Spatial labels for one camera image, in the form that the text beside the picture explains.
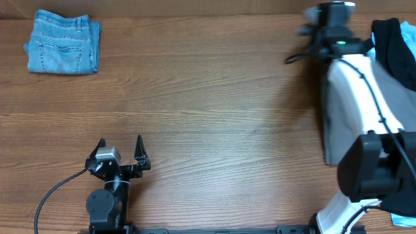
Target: back pocket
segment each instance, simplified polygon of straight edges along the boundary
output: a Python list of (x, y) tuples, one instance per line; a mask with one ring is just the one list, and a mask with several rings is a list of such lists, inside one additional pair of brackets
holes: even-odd
[(47, 42), (38, 42), (40, 61), (44, 72), (79, 74), (82, 47), (59, 48)]

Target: wooden surface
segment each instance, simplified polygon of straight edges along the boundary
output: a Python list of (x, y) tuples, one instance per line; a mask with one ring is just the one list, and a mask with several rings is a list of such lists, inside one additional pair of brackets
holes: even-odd
[[(414, 0), (349, 0), (356, 12), (416, 12)], [(299, 14), (327, 0), (0, 0), (0, 18), (33, 19), (38, 9), (65, 17), (224, 16)], [(9, 6), (1, 12), (1, 4)]]
[[(374, 19), (356, 15), (368, 37)], [(144, 138), (152, 169), (132, 181), (140, 228), (273, 228), (306, 224), (337, 190), (324, 165), (317, 79), (307, 61), (283, 65), (307, 38), (299, 15), (98, 19), (95, 75), (29, 73), (31, 20), (0, 21), (0, 233), (32, 233), (36, 208), (83, 169), (101, 137), (133, 163)], [(82, 175), (50, 196), (40, 233), (88, 227), (85, 201), (103, 187)], [(388, 214), (369, 233), (414, 233)]]

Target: gray garment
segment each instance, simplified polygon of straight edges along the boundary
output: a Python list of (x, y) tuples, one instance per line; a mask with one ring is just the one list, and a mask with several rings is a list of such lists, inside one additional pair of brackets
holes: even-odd
[[(373, 61), (371, 66), (391, 112), (405, 131), (416, 131), (416, 92), (404, 88), (378, 62)], [(322, 84), (322, 106), (326, 164), (335, 166), (354, 143), (355, 137), (352, 123), (345, 118), (346, 110), (341, 98), (326, 78)]]

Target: tabletop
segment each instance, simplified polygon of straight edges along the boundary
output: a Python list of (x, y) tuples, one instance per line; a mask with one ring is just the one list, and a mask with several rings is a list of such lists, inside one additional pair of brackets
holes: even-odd
[[(372, 20), (415, 14), (357, 14)], [(324, 164), (316, 64), (283, 65), (307, 38), (299, 15), (114, 18), (102, 23), (99, 72), (27, 71), (33, 21), (0, 20), (0, 233), (33, 233), (36, 208), (83, 169), (99, 139), (133, 163), (143, 136), (152, 169), (131, 181), (139, 228), (273, 228), (307, 224), (338, 186)], [(55, 191), (40, 233), (86, 231), (85, 173)], [(369, 233), (414, 233), (370, 211)]]

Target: light blue fabric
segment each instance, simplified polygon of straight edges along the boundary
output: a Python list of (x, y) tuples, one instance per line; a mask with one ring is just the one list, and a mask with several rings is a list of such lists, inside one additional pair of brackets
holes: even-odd
[(99, 22), (80, 16), (63, 18), (38, 10), (31, 40), (25, 44), (30, 72), (93, 74), (99, 64)]
[[(407, 21), (400, 24), (400, 30), (402, 31), (402, 37), (406, 45), (409, 47), (411, 53), (416, 58), (416, 27), (410, 25)], [(376, 39), (374, 38), (374, 33), (371, 33), (371, 40), (376, 44)], [(376, 49), (372, 48), (367, 55), (372, 58), (376, 59)]]
[(397, 214), (391, 214), (393, 224), (400, 227), (410, 228), (416, 226), (416, 218), (403, 217)]

